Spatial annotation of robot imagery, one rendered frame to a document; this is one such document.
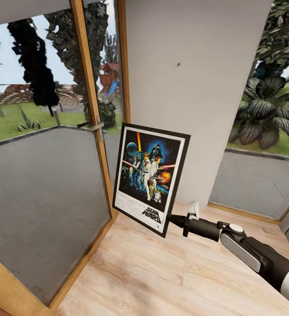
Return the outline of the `poster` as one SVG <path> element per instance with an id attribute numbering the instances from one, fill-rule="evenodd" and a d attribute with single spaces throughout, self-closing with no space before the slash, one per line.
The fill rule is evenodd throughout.
<path id="1" fill-rule="evenodd" d="M 112 207 L 165 238 L 190 138 L 123 122 Z"/>

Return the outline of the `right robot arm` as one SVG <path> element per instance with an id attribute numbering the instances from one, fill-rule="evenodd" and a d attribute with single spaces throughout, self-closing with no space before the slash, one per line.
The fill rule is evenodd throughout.
<path id="1" fill-rule="evenodd" d="M 263 244 L 254 237 L 247 237 L 238 225 L 209 222 L 199 218 L 199 203 L 191 201 L 187 216 L 171 215 L 166 219 L 188 232 L 207 237 L 222 244 L 245 262 L 254 272 L 264 278 L 289 301 L 289 259 L 280 255 L 273 247 Z"/>

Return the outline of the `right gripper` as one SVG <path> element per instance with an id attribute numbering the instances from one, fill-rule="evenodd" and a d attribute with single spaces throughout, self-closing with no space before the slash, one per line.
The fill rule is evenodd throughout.
<path id="1" fill-rule="evenodd" d="M 171 215 L 166 216 L 166 219 L 177 226 L 183 228 L 183 236 L 187 237 L 188 232 L 194 233 L 196 235 L 200 235 L 202 237 L 207 236 L 207 229 L 208 229 L 208 220 L 199 218 L 196 219 L 189 219 L 189 214 L 187 216 L 183 215 Z"/>

